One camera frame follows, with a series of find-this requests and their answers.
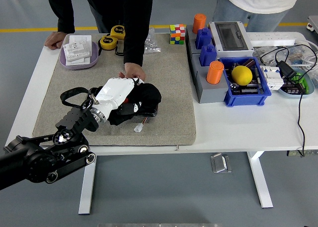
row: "orange cup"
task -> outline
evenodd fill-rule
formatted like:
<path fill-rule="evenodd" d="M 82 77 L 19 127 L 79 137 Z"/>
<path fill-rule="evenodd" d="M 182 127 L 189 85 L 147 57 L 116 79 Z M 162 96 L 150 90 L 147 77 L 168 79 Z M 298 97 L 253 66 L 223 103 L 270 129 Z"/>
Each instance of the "orange cup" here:
<path fill-rule="evenodd" d="M 210 68 L 208 70 L 207 82 L 210 84 L 217 84 L 221 80 L 221 76 L 224 70 L 224 65 L 222 62 L 214 61 L 210 63 Z"/>
<path fill-rule="evenodd" d="M 205 27 L 206 20 L 207 20 L 206 15 L 202 13 L 197 13 L 194 16 L 192 32 L 197 34 L 199 29 L 202 29 Z"/>

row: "blue block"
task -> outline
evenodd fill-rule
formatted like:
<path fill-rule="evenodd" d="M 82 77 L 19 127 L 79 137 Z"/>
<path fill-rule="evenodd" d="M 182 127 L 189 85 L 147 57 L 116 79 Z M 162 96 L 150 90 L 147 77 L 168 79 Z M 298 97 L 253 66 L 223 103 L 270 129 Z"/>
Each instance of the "blue block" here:
<path fill-rule="evenodd" d="M 197 39 L 195 40 L 195 47 L 197 49 L 201 49 L 202 46 L 207 46 L 211 43 L 212 33 L 211 31 L 204 27 L 203 29 L 199 29 L 197 33 Z"/>
<path fill-rule="evenodd" d="M 216 61 L 216 59 L 217 59 L 217 51 L 215 50 L 215 46 L 213 46 L 212 44 L 209 44 L 201 48 L 199 60 L 202 67 L 209 66 L 210 63 L 213 61 Z"/>

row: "black sleeve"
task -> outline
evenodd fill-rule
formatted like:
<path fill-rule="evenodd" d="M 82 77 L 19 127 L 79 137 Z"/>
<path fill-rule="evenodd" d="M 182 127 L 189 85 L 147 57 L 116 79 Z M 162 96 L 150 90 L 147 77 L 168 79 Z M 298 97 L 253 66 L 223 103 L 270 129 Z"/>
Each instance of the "black sleeve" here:
<path fill-rule="evenodd" d="M 124 0 L 124 63 L 143 65 L 153 0 Z"/>
<path fill-rule="evenodd" d="M 74 11 L 72 0 L 49 0 L 50 6 L 58 17 L 58 31 L 74 33 Z"/>

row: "person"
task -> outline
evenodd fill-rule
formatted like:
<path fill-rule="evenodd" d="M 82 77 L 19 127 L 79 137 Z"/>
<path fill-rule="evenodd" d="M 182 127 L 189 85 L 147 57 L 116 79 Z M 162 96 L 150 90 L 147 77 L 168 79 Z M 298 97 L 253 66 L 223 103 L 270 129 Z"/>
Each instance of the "person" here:
<path fill-rule="evenodd" d="M 217 0 L 213 22 L 241 21 L 247 32 L 273 32 L 297 0 Z"/>
<path fill-rule="evenodd" d="M 94 15 L 98 31 L 109 33 L 115 25 L 124 25 L 124 66 L 126 74 L 119 77 L 145 80 L 143 54 L 149 32 L 153 0 L 87 0 Z M 55 50 L 60 48 L 65 36 L 75 32 L 72 0 L 49 0 L 58 17 L 58 31 L 46 39 L 44 45 Z"/>

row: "jeans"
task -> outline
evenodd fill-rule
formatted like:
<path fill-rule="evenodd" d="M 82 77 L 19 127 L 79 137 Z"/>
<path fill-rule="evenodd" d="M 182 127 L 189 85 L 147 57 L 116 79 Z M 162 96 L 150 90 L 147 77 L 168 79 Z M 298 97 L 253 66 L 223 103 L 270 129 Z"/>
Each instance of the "jeans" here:
<path fill-rule="evenodd" d="M 241 21 L 247 23 L 247 32 L 273 32 L 289 10 L 259 14 L 247 12 L 229 0 L 218 0 L 213 15 L 213 22 Z"/>

